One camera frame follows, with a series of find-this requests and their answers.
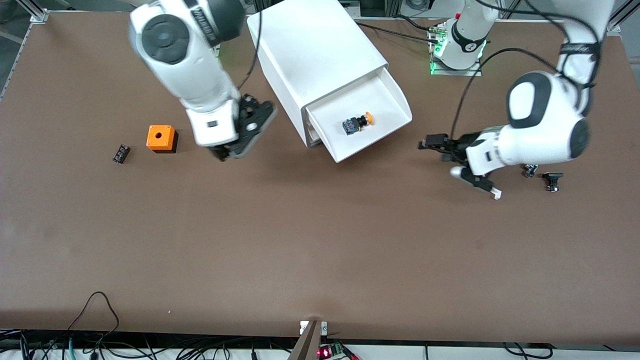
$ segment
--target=orange box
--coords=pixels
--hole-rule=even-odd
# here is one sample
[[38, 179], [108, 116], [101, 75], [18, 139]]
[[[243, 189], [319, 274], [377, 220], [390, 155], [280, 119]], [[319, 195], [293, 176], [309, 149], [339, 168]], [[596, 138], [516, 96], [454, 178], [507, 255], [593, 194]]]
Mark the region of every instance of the orange box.
[[151, 125], [147, 134], [147, 147], [158, 154], [175, 154], [178, 132], [171, 125]]

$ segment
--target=brown tabletop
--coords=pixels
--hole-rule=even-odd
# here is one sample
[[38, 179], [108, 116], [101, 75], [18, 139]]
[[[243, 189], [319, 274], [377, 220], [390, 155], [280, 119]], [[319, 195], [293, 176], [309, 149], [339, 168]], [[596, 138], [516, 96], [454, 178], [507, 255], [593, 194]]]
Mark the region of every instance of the brown tabletop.
[[[494, 201], [416, 149], [448, 132], [467, 82], [430, 76], [424, 42], [364, 29], [413, 111], [396, 133], [336, 164], [281, 111], [247, 158], [220, 163], [127, 22], [52, 13], [0, 102], [0, 327], [65, 329], [102, 290], [123, 331], [295, 336], [315, 316], [341, 338], [640, 343], [640, 96], [620, 38], [605, 42], [588, 150], [538, 170], [564, 172], [561, 191], [503, 168]], [[552, 62], [561, 39], [522, 22], [490, 38], [486, 54]], [[253, 52], [248, 31], [222, 45], [235, 82]], [[458, 133], [505, 124], [507, 90], [534, 69], [496, 57]], [[243, 91], [277, 103], [259, 68]], [[177, 154], [145, 147], [151, 124], [178, 129]], [[101, 300], [77, 324], [112, 326]]]

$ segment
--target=small black object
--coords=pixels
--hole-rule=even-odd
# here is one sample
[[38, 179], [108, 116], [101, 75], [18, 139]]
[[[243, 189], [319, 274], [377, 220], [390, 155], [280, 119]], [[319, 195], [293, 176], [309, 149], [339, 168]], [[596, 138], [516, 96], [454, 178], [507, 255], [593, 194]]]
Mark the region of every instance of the small black object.
[[560, 188], [558, 188], [558, 179], [563, 176], [564, 174], [561, 172], [545, 172], [542, 174], [542, 178], [548, 181], [547, 191], [556, 192], [560, 190]]
[[130, 147], [121, 145], [118, 149], [118, 152], [116, 152], [116, 154], [113, 156], [113, 161], [117, 162], [118, 164], [122, 164], [124, 162], [124, 159], [127, 158], [127, 155], [129, 155], [129, 151], [131, 151]]
[[365, 115], [362, 115], [361, 117], [352, 117], [351, 119], [347, 119], [342, 122], [342, 128], [347, 135], [355, 134], [367, 125], [369, 125], [369, 123]]
[[526, 177], [527, 179], [531, 179], [532, 177], [534, 177], [536, 175], [536, 170], [537, 169], [538, 169], [537, 165], [525, 164], [524, 165], [524, 172], [522, 173], [522, 175], [524, 175], [524, 177]]

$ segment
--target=black connector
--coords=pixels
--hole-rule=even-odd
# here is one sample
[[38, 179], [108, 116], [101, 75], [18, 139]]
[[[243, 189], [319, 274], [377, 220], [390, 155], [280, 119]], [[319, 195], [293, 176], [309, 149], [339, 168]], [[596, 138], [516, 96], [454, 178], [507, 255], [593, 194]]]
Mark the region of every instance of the black connector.
[[124, 162], [124, 159], [127, 158], [127, 155], [129, 155], [129, 151], [131, 151], [130, 147], [121, 145], [118, 149], [118, 152], [116, 152], [116, 154], [113, 156], [113, 162], [122, 164]]
[[548, 181], [547, 191], [554, 193], [560, 190], [560, 188], [558, 187], [558, 179], [563, 176], [564, 174], [561, 172], [545, 172], [542, 175], [542, 178]]

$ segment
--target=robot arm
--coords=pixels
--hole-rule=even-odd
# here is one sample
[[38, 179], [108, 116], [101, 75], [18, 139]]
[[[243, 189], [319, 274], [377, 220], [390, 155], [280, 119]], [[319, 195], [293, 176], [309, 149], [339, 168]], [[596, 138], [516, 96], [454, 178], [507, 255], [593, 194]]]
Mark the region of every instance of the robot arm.
[[613, 0], [554, 2], [561, 13], [582, 19], [595, 34], [576, 20], [564, 22], [569, 39], [561, 47], [558, 73], [534, 71], [515, 81], [507, 94], [508, 125], [488, 127], [458, 140], [446, 134], [428, 135], [419, 143], [419, 149], [440, 151], [462, 165], [452, 169], [452, 176], [491, 191], [486, 176], [495, 169], [561, 163], [576, 158], [587, 146], [584, 117]]
[[213, 53], [243, 20], [238, 0], [155, 0], [131, 12], [131, 46], [185, 107], [195, 142], [220, 160], [243, 157], [276, 112], [241, 97]]
[[[488, 1], [498, 5], [497, 0]], [[496, 19], [498, 10], [482, 6], [476, 0], [465, 0], [459, 16], [438, 26], [444, 29], [444, 36], [434, 56], [452, 69], [469, 69], [481, 56]]]

